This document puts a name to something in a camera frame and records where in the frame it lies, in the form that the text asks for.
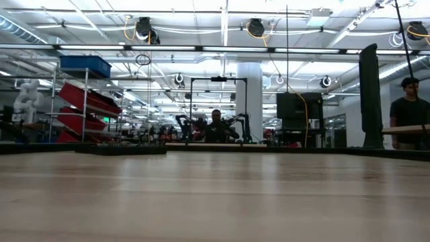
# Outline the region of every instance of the column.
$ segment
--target column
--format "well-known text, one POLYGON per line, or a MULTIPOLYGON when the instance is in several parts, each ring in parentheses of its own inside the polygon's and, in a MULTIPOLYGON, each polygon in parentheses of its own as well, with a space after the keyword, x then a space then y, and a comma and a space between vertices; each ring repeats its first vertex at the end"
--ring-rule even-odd
MULTIPOLYGON (((263 71, 261 63, 237 63, 237 78, 248 79, 247 112, 253 142, 263 140, 263 71)), ((236 115, 245 112, 245 82, 236 81, 236 115)), ((236 131, 242 140, 241 123, 236 131)))

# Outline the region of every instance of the wooden table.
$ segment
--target wooden table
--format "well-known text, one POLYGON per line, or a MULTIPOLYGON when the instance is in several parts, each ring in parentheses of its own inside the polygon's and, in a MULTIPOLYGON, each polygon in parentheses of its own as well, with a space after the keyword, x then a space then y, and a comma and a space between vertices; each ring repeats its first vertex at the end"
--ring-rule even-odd
POLYGON ((0 155, 0 241, 430 238, 430 162, 322 154, 0 155))
MULTIPOLYGON (((426 124, 425 129, 430 130, 430 124, 426 124)), ((382 134, 417 134, 418 135, 422 133, 423 133, 423 127, 421 125, 384 128, 382 130, 382 134)))

